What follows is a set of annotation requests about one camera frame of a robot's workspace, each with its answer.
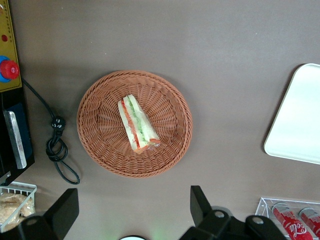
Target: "emergency stop button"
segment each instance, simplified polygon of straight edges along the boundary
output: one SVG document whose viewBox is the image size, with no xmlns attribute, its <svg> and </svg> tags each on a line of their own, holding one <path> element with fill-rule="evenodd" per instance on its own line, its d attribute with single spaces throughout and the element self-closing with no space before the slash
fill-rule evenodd
<svg viewBox="0 0 320 240">
<path fill-rule="evenodd" d="M 0 73 L 5 79 L 16 79 L 19 77 L 19 67 L 12 60 L 3 60 L 0 63 Z"/>
<path fill-rule="evenodd" d="M 6 56 L 0 56 L 0 82 L 8 83 L 19 77 L 20 70 L 17 63 Z"/>
</svg>

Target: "yellow control panel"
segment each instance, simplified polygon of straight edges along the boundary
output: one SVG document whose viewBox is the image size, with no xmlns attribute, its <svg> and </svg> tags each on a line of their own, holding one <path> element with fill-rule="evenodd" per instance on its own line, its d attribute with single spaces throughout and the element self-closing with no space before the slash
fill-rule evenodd
<svg viewBox="0 0 320 240">
<path fill-rule="evenodd" d="M 0 75 L 0 92 L 21 88 L 17 48 L 8 0 L 0 0 L 0 61 L 3 59 L 6 60 L 6 64 L 0 62 L 0 74 L 2 74 Z"/>
</svg>

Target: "white circular object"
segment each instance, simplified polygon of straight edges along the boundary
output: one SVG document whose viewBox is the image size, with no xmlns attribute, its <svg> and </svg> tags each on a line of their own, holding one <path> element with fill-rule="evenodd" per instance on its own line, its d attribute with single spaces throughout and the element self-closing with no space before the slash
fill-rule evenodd
<svg viewBox="0 0 320 240">
<path fill-rule="evenodd" d="M 126 236 L 124 238 L 121 238 L 120 240 L 146 240 L 146 239 L 138 236 Z"/>
</svg>

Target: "red label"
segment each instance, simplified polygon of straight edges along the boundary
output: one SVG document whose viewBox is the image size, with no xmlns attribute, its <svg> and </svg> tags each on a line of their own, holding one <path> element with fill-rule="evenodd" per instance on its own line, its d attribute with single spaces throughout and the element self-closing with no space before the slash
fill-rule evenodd
<svg viewBox="0 0 320 240">
<path fill-rule="evenodd" d="M 301 214 L 301 219 L 305 224 L 314 232 L 314 234 L 320 238 L 320 216 L 308 217 L 306 214 Z"/>
<path fill-rule="evenodd" d="M 277 206 L 275 206 L 273 214 L 292 240 L 313 240 L 311 234 L 289 208 L 280 212 Z"/>
</svg>

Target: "red can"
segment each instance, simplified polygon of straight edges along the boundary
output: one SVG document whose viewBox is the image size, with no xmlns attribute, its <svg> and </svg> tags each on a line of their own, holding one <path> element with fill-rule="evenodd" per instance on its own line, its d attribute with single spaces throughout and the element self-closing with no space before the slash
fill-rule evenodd
<svg viewBox="0 0 320 240">
<path fill-rule="evenodd" d="M 320 215 L 312 207 L 306 207 L 299 212 L 305 224 L 320 238 Z"/>
<path fill-rule="evenodd" d="M 313 240 L 314 238 L 284 202 L 272 207 L 272 212 L 292 240 Z"/>
</svg>

